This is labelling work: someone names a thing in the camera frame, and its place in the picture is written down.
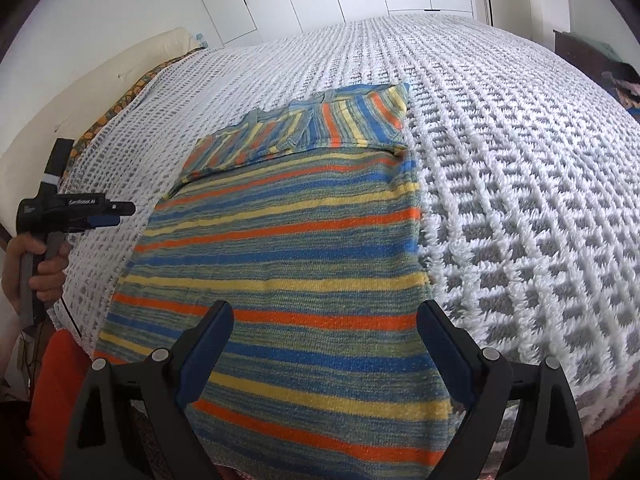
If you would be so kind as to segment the person's left hand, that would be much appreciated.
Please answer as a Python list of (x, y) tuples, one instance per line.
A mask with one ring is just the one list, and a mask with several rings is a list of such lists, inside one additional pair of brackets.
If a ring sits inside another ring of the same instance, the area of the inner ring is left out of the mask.
[[(21, 258), (26, 254), (42, 255), (46, 251), (47, 246), (29, 233), (17, 235), (6, 246), (1, 277), (2, 292), (16, 314), (21, 312)], [(39, 263), (37, 271), (28, 281), (30, 290), (36, 293), (39, 300), (55, 302), (62, 297), (66, 280), (65, 270), (71, 251), (72, 245), (64, 240), (54, 257)]]

